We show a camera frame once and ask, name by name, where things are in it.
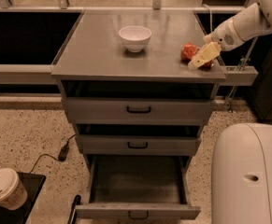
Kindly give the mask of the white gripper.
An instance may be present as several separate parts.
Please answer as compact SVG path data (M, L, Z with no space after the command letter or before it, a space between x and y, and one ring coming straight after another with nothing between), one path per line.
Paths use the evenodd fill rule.
M188 63L188 67L192 70L211 62L220 55L221 51L236 49L244 43L236 32L233 19L221 23L210 35L205 35L203 40L206 45Z

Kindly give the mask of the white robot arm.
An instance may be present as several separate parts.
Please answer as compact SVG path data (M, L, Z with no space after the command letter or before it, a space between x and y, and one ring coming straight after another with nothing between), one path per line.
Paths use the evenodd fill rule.
M272 33L272 0L254 0L204 37L191 69ZM272 125L239 123L220 134L211 164L211 224L272 224Z

